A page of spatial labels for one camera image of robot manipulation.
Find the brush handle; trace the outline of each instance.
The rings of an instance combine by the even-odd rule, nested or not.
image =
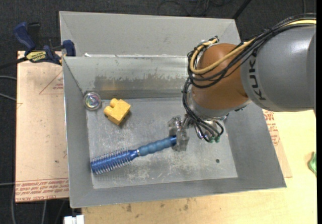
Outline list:
[[[170,136],[162,140],[154,141],[139,147],[138,154],[139,156],[146,156],[148,154],[154,154],[156,152],[162,151],[163,149],[174,146],[177,143],[176,136]]]
[[[162,140],[148,143],[136,150],[116,151],[111,154],[96,157],[91,161],[92,171],[96,174],[102,174],[129,164],[139,156],[146,156],[162,151],[163,149],[176,145],[177,137],[170,136]]]

